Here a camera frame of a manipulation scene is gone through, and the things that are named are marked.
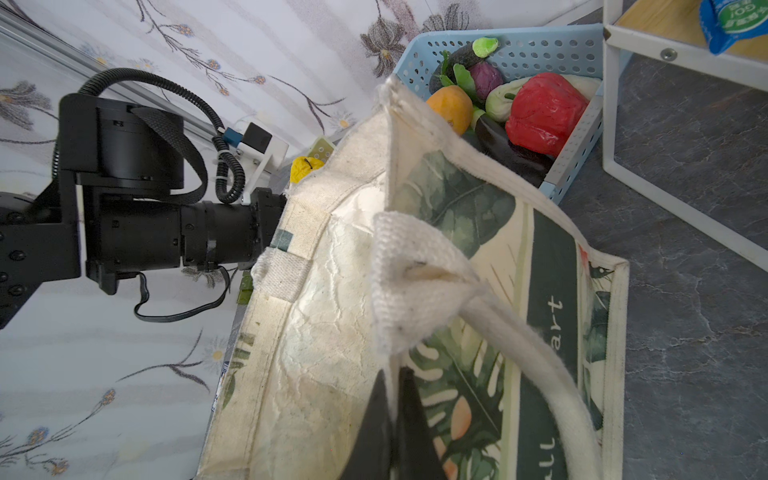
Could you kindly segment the floral canvas tote bag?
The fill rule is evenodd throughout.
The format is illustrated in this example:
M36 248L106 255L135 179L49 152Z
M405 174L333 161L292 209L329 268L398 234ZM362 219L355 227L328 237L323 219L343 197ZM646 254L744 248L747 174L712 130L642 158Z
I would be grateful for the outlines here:
M623 475L629 264L390 78L288 194L201 479L336 479L380 370L414 371L446 479Z

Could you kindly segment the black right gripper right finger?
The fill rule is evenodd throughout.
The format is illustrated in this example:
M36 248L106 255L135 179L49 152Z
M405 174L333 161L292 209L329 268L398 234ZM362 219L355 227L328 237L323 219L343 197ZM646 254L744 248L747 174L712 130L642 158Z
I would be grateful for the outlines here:
M395 421L395 474L397 479L446 479L434 447L415 382L414 371L399 372Z

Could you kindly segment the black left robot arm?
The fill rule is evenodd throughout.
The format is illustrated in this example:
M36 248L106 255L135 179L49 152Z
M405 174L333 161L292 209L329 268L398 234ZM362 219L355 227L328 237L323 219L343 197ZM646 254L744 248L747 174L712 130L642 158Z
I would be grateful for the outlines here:
M215 174L180 115L104 97L127 81L172 92L206 115ZM149 270L248 268L270 245L287 200L247 187L221 118L196 94L146 71L114 68L59 106L51 183L33 198L1 196L3 323L46 282L86 276L112 295L122 280Z

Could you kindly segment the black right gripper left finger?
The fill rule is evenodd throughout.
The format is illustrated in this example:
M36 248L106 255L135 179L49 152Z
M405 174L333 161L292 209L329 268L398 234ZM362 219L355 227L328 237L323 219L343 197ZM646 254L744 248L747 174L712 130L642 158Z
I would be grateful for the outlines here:
M385 373L376 376L356 441L339 480L387 480L392 457L392 422Z

